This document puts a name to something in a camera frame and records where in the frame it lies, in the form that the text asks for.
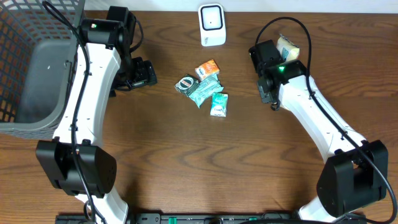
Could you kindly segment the yellow white snack bag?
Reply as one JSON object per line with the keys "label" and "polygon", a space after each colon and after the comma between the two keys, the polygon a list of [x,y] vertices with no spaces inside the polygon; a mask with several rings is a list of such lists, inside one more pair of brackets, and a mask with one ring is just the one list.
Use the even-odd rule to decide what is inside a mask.
{"label": "yellow white snack bag", "polygon": [[282,34],[280,34],[276,48],[285,62],[296,60],[300,55],[300,48]]}

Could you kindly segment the green Zam-Buk tin box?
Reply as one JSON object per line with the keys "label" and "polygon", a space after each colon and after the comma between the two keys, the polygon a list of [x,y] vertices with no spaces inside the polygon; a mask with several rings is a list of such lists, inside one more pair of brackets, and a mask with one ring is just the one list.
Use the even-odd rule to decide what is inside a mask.
{"label": "green Zam-Buk tin box", "polygon": [[186,74],[175,84],[175,89],[185,96],[190,96],[198,88],[199,84],[198,79]]}

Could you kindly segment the orange white small box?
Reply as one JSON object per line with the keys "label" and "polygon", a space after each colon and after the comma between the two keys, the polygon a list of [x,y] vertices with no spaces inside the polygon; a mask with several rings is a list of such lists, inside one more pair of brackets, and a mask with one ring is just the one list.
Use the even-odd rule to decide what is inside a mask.
{"label": "orange white small box", "polygon": [[220,73],[220,69],[217,66],[214,59],[211,59],[195,69],[195,73],[199,77],[200,81],[203,81],[207,77],[211,75],[218,75]]}

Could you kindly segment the teal snack packet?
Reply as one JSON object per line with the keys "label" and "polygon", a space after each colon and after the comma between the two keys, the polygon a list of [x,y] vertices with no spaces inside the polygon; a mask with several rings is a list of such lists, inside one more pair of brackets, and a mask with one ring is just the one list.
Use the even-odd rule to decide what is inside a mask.
{"label": "teal snack packet", "polygon": [[206,77],[202,82],[199,83],[198,87],[194,92],[190,94],[190,99],[195,102],[198,108],[201,104],[214,93],[221,93],[224,87],[218,80],[217,75],[210,75]]}

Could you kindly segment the small teal tissue packet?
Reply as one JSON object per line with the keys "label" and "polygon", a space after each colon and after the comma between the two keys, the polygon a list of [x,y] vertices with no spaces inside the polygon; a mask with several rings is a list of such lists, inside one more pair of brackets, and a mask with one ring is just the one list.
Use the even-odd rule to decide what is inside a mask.
{"label": "small teal tissue packet", "polygon": [[211,103],[211,116],[226,117],[228,104],[228,94],[214,93]]}

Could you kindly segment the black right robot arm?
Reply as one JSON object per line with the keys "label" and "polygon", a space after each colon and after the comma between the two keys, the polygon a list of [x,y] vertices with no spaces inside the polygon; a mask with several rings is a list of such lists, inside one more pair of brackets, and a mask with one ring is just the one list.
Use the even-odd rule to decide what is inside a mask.
{"label": "black right robot arm", "polygon": [[249,49],[263,103],[290,111],[317,146],[325,166],[317,196],[297,211],[301,220],[335,222],[386,197],[388,151],[368,142],[333,109],[299,60],[284,61],[272,40]]}

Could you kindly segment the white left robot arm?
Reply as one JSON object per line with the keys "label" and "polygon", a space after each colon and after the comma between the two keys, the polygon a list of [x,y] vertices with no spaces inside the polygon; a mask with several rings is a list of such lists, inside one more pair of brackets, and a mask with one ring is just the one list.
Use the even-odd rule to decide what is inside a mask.
{"label": "white left robot arm", "polygon": [[126,7],[112,6],[105,19],[83,18],[76,37],[76,73],[62,119],[36,156],[50,183],[83,202],[83,223],[126,223],[128,204],[115,188],[117,163],[103,148],[108,100],[117,91],[155,85],[148,60],[132,57],[141,23]]}

